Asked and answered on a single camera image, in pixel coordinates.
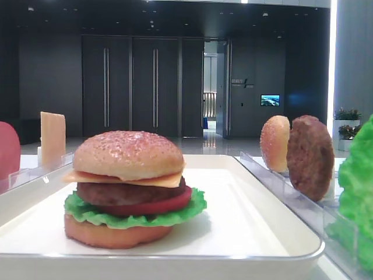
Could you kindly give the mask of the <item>wall mounted screen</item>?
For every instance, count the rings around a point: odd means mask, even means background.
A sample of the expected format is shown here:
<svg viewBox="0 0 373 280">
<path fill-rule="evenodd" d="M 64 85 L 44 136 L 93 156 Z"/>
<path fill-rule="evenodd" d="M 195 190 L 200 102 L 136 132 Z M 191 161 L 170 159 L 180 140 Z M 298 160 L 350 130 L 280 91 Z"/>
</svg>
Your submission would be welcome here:
<svg viewBox="0 0 373 280">
<path fill-rule="evenodd" d="M 280 106 L 280 96 L 278 94 L 262 94 L 261 106 L 278 107 Z"/>
</svg>

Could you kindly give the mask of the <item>long clear rail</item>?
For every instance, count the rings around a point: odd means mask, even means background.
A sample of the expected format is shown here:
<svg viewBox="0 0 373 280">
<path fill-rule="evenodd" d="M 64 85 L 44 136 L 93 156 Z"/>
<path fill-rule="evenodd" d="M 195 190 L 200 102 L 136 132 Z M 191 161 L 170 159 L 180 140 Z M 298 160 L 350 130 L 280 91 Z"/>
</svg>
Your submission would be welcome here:
<svg viewBox="0 0 373 280">
<path fill-rule="evenodd" d="M 68 166 L 72 163 L 72 160 L 73 153 L 68 153 L 66 155 L 63 155 L 60 161 L 57 161 L 52 165 L 38 166 L 32 169 L 20 169 L 19 171 L 8 175 L 6 179 L 1 180 L 1 194 L 6 193 L 7 191 L 17 188 L 23 184 L 26 184 L 32 180 L 46 177 L 50 173 Z"/>
<path fill-rule="evenodd" d="M 311 273 L 311 279 L 372 279 L 372 271 L 364 269 L 359 255 L 363 245 L 372 246 L 358 226 L 338 211 L 339 190 L 335 178 L 326 199 L 313 202 L 290 184 L 287 173 L 269 171 L 261 157 L 241 152 L 239 161 L 283 204 L 290 208 L 325 241 L 324 255 Z"/>
</svg>

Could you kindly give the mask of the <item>bottom bun on tray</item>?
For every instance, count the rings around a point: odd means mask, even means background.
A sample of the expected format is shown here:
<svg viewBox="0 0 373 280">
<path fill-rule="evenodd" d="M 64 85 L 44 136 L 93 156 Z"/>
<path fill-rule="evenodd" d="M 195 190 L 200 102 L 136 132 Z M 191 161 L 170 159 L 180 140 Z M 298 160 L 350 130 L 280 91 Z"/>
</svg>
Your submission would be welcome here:
<svg viewBox="0 0 373 280">
<path fill-rule="evenodd" d="M 68 238 L 91 247 L 104 249 L 130 249 L 162 239 L 173 229 L 166 226 L 111 229 L 106 225 L 78 222 L 68 214 L 64 215 L 64 224 Z"/>
</svg>

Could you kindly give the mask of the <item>left long clear rail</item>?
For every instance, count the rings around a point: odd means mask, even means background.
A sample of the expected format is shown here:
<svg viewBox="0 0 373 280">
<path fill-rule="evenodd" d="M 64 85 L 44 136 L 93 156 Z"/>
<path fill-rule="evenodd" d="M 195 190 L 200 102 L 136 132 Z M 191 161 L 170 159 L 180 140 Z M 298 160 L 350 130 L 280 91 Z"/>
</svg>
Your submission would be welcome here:
<svg viewBox="0 0 373 280">
<path fill-rule="evenodd" d="M 50 173 L 68 166 L 72 163 L 72 160 L 73 153 L 68 153 L 66 155 L 63 155 L 60 161 L 57 161 L 52 165 L 38 166 L 32 169 L 20 169 L 19 171 L 8 175 L 6 179 L 1 180 L 1 194 L 6 193 L 7 191 L 17 188 L 23 184 L 26 184 L 32 180 L 46 177 Z"/>
</svg>

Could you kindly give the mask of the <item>sesame bun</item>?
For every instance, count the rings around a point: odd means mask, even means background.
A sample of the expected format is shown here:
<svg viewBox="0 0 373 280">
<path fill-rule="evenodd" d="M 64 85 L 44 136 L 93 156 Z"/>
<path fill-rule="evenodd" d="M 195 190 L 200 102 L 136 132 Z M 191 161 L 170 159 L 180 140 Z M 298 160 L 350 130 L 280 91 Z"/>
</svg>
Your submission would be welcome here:
<svg viewBox="0 0 373 280">
<path fill-rule="evenodd" d="M 283 115 L 274 115 L 264 123 L 261 130 L 260 147 L 263 160 L 270 170 L 287 171 L 287 145 L 290 123 Z"/>
<path fill-rule="evenodd" d="M 108 131 L 86 139 L 75 151 L 73 168 L 123 181 L 182 172 L 184 157 L 167 138 L 145 131 Z"/>
</svg>

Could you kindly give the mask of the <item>standing red tomato slice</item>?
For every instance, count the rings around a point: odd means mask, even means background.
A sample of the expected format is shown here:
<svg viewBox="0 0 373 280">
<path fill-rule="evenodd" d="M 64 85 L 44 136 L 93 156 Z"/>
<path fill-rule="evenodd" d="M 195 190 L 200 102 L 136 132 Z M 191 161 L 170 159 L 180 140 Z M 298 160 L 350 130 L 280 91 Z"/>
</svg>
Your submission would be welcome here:
<svg viewBox="0 0 373 280">
<path fill-rule="evenodd" d="M 21 147 L 17 132 L 8 123 L 1 121 L 0 132 L 1 180 L 20 169 Z"/>
</svg>

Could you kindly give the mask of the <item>right long clear rail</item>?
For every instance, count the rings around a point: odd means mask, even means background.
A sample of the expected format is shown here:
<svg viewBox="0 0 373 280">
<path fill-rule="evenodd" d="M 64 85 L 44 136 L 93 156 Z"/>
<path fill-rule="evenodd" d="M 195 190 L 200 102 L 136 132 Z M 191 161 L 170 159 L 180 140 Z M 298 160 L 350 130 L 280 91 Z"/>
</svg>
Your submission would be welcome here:
<svg viewBox="0 0 373 280">
<path fill-rule="evenodd" d="M 311 279 L 372 279 L 372 271 L 364 269 L 359 255 L 363 245 L 372 246 L 358 226 L 338 211 L 339 190 L 335 178 L 326 199 L 313 202 L 290 184 L 287 173 L 269 171 L 261 157 L 241 152 L 239 161 L 283 204 L 290 208 L 325 241 L 324 255 L 311 273 Z"/>
</svg>

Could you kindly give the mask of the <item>standing brown meat patty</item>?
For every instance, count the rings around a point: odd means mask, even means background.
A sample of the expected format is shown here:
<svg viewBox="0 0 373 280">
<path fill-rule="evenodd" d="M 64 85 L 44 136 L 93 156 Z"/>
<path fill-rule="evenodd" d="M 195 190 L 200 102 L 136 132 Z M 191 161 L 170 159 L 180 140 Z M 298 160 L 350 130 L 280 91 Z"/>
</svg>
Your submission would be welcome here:
<svg viewBox="0 0 373 280">
<path fill-rule="evenodd" d="M 333 175 L 334 152 L 327 126 L 303 115 L 292 121 L 287 145 L 287 166 L 293 187 L 309 199 L 321 200 Z"/>
</svg>

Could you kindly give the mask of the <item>dark double door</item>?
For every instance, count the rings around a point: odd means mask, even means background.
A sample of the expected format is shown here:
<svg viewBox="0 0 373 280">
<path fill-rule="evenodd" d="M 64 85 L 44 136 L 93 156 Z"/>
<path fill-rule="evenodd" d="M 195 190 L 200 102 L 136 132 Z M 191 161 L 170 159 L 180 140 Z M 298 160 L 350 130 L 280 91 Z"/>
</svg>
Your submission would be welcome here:
<svg viewBox="0 0 373 280">
<path fill-rule="evenodd" d="M 203 134 L 202 38 L 83 36 L 83 134 Z"/>
</svg>

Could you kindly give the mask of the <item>green lettuce leaf on burger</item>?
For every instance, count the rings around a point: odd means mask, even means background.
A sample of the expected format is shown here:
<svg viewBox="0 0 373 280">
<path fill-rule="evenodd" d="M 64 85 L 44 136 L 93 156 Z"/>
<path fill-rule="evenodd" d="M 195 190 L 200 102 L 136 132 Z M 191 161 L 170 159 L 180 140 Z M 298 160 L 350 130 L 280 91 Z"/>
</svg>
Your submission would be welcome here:
<svg viewBox="0 0 373 280">
<path fill-rule="evenodd" d="M 141 215 L 141 216 L 114 216 L 99 210 L 78 197 L 76 191 L 69 194 L 65 199 L 65 213 L 71 215 L 77 222 L 89 222 L 93 225 L 105 225 L 110 229 L 129 229 L 133 227 L 157 227 L 157 226 L 174 226 L 182 224 L 199 215 L 207 208 L 204 192 L 193 188 L 191 200 L 185 208 L 177 211 L 158 215 Z"/>
</svg>

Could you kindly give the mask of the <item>standing orange cheese slice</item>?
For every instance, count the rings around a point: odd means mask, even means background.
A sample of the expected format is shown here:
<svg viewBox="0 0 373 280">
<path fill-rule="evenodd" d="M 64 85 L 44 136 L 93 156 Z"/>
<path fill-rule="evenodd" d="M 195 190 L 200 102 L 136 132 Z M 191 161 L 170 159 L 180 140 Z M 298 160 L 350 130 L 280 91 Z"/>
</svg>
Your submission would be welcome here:
<svg viewBox="0 0 373 280">
<path fill-rule="evenodd" d="M 40 112 L 41 166 L 51 170 L 66 154 L 66 122 L 63 114 Z"/>
</svg>

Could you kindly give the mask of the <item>white metal serving tray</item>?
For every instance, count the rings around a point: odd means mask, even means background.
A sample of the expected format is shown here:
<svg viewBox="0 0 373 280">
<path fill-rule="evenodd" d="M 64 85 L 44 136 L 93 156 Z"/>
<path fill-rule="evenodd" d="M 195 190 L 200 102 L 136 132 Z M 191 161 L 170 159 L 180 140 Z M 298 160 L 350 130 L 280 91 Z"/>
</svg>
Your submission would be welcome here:
<svg viewBox="0 0 373 280">
<path fill-rule="evenodd" d="M 207 208 L 130 250 L 65 237 L 71 165 L 1 195 L 2 279 L 308 279 L 325 244 L 237 159 L 187 155 L 184 178 Z"/>
</svg>

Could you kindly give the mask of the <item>brown meat patty on burger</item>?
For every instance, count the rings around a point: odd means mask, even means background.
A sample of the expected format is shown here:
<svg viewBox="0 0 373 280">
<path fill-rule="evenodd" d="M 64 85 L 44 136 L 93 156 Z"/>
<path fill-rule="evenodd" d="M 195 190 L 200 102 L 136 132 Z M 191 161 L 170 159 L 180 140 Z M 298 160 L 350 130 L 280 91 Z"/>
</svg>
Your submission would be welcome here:
<svg viewBox="0 0 373 280">
<path fill-rule="evenodd" d="M 157 202 L 182 194 L 186 189 L 182 178 L 176 188 L 117 183 L 77 183 L 77 195 L 92 205 L 120 206 Z"/>
</svg>

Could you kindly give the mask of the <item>standing green lettuce leaf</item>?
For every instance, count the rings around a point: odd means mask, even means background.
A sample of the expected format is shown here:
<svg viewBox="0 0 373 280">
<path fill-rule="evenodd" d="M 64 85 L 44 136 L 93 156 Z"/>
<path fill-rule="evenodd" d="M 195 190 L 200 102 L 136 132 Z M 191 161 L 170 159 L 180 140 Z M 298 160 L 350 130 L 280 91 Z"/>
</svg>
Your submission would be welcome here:
<svg viewBox="0 0 373 280">
<path fill-rule="evenodd" d="M 372 118 L 354 137 L 350 155 L 339 166 L 338 182 L 343 188 L 338 208 L 341 216 L 326 232 L 372 273 Z"/>
</svg>

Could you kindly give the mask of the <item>white planter with flowers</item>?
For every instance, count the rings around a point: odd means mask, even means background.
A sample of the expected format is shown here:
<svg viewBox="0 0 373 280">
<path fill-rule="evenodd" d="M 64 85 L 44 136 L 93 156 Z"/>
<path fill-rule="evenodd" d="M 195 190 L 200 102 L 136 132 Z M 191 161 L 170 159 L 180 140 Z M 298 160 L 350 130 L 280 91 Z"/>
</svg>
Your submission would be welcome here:
<svg viewBox="0 0 373 280">
<path fill-rule="evenodd" d="M 361 113 L 357 109 L 335 111 L 333 120 L 333 146 L 338 151 L 347 152 L 361 127 Z"/>
</svg>

